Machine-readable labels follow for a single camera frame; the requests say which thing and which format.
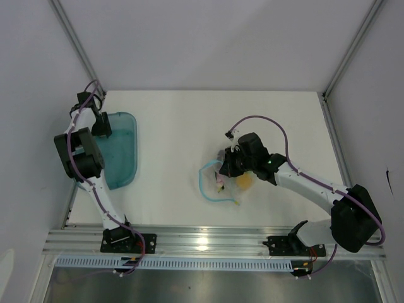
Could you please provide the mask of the yellow toy lemon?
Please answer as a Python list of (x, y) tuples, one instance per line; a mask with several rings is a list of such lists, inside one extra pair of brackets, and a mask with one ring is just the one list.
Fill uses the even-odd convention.
[(235, 183), (240, 190), (246, 191), (252, 186), (253, 180), (254, 179), (251, 175), (243, 174), (236, 177)]

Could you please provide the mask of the purple toy eggplant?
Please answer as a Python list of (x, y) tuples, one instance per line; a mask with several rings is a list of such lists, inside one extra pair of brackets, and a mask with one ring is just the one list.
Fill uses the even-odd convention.
[(215, 173), (215, 179), (218, 187), (223, 187), (224, 186), (224, 181), (222, 179), (222, 175), (220, 175), (218, 172)]

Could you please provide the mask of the clear zip top bag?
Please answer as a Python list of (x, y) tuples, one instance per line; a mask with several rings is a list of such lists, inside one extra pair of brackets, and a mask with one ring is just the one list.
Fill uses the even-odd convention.
[(199, 169), (199, 191), (202, 197), (209, 202), (240, 205), (243, 196), (254, 185), (256, 176), (251, 172), (245, 172), (238, 177), (219, 174), (224, 159), (225, 151), (220, 150), (216, 159), (208, 161)]

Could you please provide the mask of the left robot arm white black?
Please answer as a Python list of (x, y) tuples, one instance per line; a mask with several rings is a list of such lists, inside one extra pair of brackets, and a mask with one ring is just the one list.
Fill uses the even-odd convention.
[(67, 130), (54, 144), (69, 178), (94, 202), (104, 227), (103, 253), (135, 253), (144, 250), (142, 238), (112, 199), (111, 191), (129, 185), (138, 166), (137, 122), (132, 114), (102, 111), (102, 100), (83, 91), (70, 110)]

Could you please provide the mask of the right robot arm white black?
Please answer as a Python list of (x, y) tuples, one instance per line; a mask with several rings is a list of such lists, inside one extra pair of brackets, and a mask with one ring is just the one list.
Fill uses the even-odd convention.
[(321, 181), (294, 167), (287, 157), (269, 153), (256, 133), (235, 140), (222, 157), (220, 175), (235, 179), (251, 172), (262, 181), (301, 195), (330, 216), (317, 222), (304, 220), (288, 233), (288, 247), (294, 254), (304, 254), (319, 244), (336, 244), (357, 253), (380, 229), (381, 217), (366, 188)]

